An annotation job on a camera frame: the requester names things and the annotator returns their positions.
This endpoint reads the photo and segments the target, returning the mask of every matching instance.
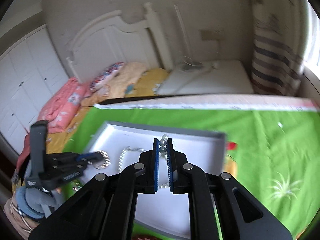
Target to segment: curtain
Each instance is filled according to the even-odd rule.
[[[307,0],[251,1],[253,89],[258,94],[294,96],[303,74],[307,47]]]

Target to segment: white wardrobe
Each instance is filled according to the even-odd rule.
[[[0,132],[18,154],[42,106],[67,80],[45,25],[0,56]]]

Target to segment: white tray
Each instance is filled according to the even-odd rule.
[[[85,152],[103,150],[108,153],[110,165],[104,170],[89,166],[82,182],[86,183],[98,173],[108,176],[119,173],[121,151],[125,147],[151,150],[153,139],[163,134],[172,138],[176,151],[186,154],[188,162],[204,172],[219,175],[225,155],[226,136],[215,131],[199,131],[121,122],[106,122],[88,144]],[[136,163],[140,152],[127,152],[122,168]],[[168,182],[167,161],[159,159],[159,185]],[[188,195],[173,195],[169,188],[159,188],[156,194],[139,194],[135,214],[137,223],[165,236],[190,238]]]

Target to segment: silver screw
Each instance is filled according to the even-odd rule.
[[[221,173],[221,178],[228,180],[228,179],[231,179],[231,175],[227,172],[223,172]]]
[[[97,181],[102,181],[106,178],[106,175],[104,173],[98,173],[96,176],[95,176],[95,179]]]
[[[144,164],[143,164],[143,163],[136,163],[136,164],[134,165],[134,168],[135,168],[136,170],[142,170],[142,169],[144,168]]]
[[[191,163],[185,163],[185,164],[183,165],[183,168],[184,168],[185,170],[191,170],[191,169],[193,168],[193,166],[192,166]]]

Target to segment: wall outlet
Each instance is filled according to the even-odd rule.
[[[215,30],[199,30],[199,32],[202,41],[221,41],[226,38],[223,28]]]

